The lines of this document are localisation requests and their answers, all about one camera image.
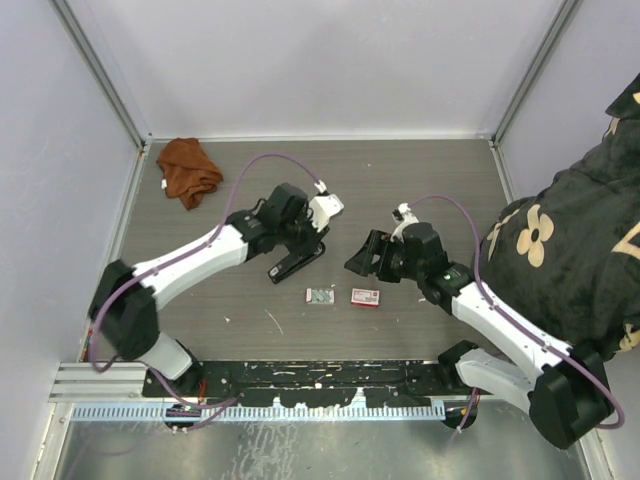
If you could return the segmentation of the black stapler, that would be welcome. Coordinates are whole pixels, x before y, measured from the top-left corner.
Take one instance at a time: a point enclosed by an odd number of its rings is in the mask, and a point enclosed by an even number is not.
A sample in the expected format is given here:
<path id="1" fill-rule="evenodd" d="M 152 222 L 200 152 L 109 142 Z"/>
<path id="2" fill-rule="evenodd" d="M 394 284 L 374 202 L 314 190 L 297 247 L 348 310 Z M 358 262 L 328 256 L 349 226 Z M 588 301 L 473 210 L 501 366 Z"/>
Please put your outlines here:
<path id="1" fill-rule="evenodd" d="M 278 284 L 295 274 L 326 252 L 326 246 L 322 241 L 297 244 L 286 242 L 283 246 L 287 249 L 288 254 L 268 271 L 268 277 L 273 284 Z"/>

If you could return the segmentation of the red white staple box sleeve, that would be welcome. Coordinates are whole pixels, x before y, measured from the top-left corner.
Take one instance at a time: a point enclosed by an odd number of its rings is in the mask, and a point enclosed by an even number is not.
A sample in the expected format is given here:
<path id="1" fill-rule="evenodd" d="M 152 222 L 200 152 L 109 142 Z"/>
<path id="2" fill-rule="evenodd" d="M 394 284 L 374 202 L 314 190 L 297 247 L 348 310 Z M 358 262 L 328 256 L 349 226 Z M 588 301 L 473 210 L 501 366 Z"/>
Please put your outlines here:
<path id="1" fill-rule="evenodd" d="M 354 306 L 378 308 L 380 305 L 380 291 L 353 288 L 350 303 Z"/>

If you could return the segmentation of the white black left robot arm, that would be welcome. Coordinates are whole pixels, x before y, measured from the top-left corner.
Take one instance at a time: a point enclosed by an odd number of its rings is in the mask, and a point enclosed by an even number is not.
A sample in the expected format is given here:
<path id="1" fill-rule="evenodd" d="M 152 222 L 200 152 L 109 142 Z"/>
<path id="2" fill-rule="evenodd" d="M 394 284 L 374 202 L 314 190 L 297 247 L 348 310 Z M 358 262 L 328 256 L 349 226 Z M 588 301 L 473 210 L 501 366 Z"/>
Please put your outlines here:
<path id="1" fill-rule="evenodd" d="M 288 254 L 268 272 L 279 283 L 325 252 L 323 239 L 332 218 L 344 209 L 326 190 L 314 197 L 289 184 L 249 210 L 229 214 L 211 232 L 156 259 L 108 264 L 89 317 L 118 358 L 140 362 L 164 378 L 178 396 L 194 393 L 204 378 L 196 357 L 159 327 L 159 312 L 201 281 L 284 246 Z"/>

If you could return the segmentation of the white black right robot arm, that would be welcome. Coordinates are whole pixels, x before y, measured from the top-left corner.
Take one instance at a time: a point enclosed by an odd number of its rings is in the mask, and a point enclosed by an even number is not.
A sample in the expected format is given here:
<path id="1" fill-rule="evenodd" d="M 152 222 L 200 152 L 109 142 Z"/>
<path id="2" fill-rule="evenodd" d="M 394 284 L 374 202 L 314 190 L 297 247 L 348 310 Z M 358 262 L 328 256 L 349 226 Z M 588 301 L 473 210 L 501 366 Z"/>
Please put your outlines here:
<path id="1" fill-rule="evenodd" d="M 475 387 L 519 408 L 542 437 L 566 449 L 615 412 L 604 363 L 588 345 L 572 347 L 500 303 L 466 266 L 451 261 L 432 226 L 418 222 L 394 236 L 369 233 L 345 264 L 387 283 L 412 280 L 423 297 L 471 326 L 505 354 L 499 359 L 461 342 L 439 357 L 438 379 L 459 394 Z"/>

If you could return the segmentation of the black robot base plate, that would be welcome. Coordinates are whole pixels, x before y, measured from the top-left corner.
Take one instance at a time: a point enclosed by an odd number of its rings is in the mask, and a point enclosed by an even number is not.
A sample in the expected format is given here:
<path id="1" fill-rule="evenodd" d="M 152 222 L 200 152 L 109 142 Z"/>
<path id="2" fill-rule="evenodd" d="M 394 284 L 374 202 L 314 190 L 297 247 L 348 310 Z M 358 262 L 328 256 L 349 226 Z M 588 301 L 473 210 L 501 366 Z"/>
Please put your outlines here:
<path id="1" fill-rule="evenodd" d="M 471 394 L 453 374 L 425 360 L 206 361 L 183 397 L 235 398 L 239 406 L 346 407 L 364 396 L 369 408 L 428 406 L 433 398 Z"/>

